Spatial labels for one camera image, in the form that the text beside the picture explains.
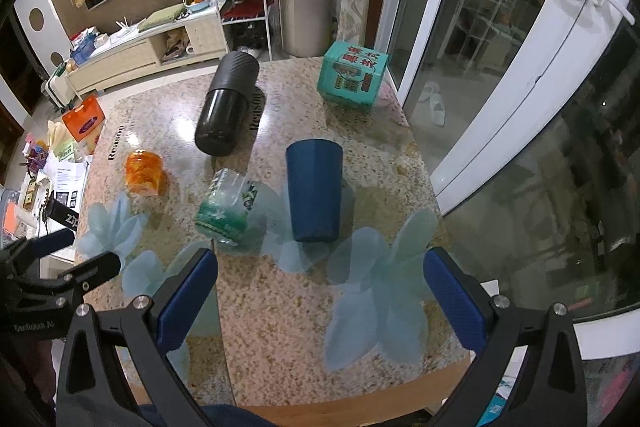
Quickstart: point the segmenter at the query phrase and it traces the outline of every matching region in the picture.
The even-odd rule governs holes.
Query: navy blue cup
[[[342,147],[318,138],[287,147],[291,225],[296,241],[330,243],[340,232]]]

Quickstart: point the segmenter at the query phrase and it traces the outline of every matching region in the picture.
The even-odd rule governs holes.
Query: green cushion
[[[169,6],[167,8],[162,8],[157,12],[153,12],[138,25],[138,31],[143,32],[144,30],[149,30],[156,26],[173,22],[182,14],[182,12],[185,11],[185,9],[184,4],[180,3],[175,6]]]

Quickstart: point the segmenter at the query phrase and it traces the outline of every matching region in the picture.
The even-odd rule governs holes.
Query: round hole
[[[62,62],[65,61],[65,59],[62,58],[62,55],[60,55],[58,52],[53,52],[50,58],[51,58],[51,63],[55,67],[58,67],[60,64],[62,64]]]
[[[34,8],[29,12],[29,24],[37,32],[44,26],[44,15],[39,8]]]

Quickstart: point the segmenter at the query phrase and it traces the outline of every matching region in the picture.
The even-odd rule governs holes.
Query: suitcase
[[[74,107],[76,93],[66,81],[66,74],[63,73],[62,76],[56,76],[55,73],[52,74],[43,83],[43,88],[44,94],[49,97],[51,103],[62,112]]]

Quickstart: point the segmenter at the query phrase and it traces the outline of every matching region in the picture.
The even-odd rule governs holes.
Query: white cabinet
[[[194,54],[162,62],[166,33],[186,28]],[[107,89],[123,82],[178,68],[226,54],[226,41],[214,7],[194,13],[185,19],[167,23],[142,33],[135,33],[118,44],[98,49],[76,71],[66,76],[78,94],[93,89]]]

